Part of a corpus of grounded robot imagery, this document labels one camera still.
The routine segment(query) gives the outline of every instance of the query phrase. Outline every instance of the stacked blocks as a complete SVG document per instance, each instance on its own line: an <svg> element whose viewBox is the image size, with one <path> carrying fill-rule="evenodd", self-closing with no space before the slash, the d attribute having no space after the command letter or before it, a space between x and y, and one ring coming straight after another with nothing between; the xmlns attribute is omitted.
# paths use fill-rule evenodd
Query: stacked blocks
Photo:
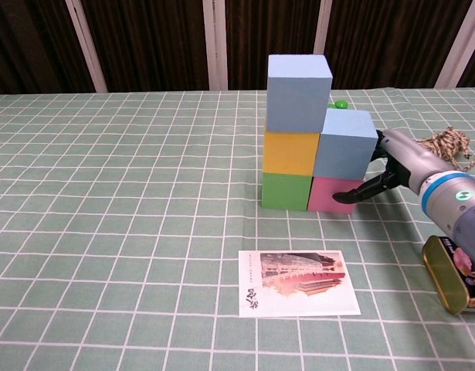
<svg viewBox="0 0 475 371"><path fill-rule="evenodd" d="M324 56L270 56L262 207L307 210L331 81Z"/></svg>
<svg viewBox="0 0 475 371"><path fill-rule="evenodd" d="M327 108L332 80L324 56L270 56L263 208L354 211L332 196L363 183L378 135L367 111Z"/></svg>

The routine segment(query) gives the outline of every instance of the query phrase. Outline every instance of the grid pattern tablecloth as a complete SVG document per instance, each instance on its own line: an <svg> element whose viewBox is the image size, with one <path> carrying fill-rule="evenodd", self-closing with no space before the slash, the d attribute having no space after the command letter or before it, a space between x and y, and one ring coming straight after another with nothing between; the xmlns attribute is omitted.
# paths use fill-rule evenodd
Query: grid pattern tablecloth
<svg viewBox="0 0 475 371"><path fill-rule="evenodd" d="M331 99L475 144L475 89ZM439 303L416 196L261 209L265 121L264 91L0 96L0 370L474 370L475 315ZM341 250L361 315L239 318L256 249Z"/></svg>

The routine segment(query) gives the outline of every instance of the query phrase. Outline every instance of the postcard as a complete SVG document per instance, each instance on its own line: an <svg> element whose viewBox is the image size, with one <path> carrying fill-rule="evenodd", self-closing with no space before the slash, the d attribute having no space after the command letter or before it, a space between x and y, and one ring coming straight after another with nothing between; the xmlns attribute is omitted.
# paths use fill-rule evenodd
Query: postcard
<svg viewBox="0 0 475 371"><path fill-rule="evenodd" d="M360 314L341 251L239 252L239 317Z"/></svg>

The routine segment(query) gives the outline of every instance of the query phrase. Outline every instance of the twine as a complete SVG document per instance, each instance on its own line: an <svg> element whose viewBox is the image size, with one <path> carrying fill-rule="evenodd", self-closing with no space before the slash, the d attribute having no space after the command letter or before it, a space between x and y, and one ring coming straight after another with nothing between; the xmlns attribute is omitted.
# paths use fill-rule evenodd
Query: twine
<svg viewBox="0 0 475 371"><path fill-rule="evenodd" d="M475 166L475 158L463 168L457 164L455 157L461 152L463 157L470 158L470 139L462 131L454 130L451 126L441 133L433 134L431 138L420 139L417 142L444 161L450 161L455 170L467 172Z"/></svg>

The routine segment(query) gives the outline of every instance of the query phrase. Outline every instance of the blue block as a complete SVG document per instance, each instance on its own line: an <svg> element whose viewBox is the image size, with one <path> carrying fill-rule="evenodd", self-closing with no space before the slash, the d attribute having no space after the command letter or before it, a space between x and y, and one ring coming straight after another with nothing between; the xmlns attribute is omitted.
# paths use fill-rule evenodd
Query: blue block
<svg viewBox="0 0 475 371"><path fill-rule="evenodd" d="M322 55L270 55L266 95L269 131L323 130L333 76Z"/></svg>
<svg viewBox="0 0 475 371"><path fill-rule="evenodd" d="M369 112L327 109L314 176L362 180L377 141Z"/></svg>

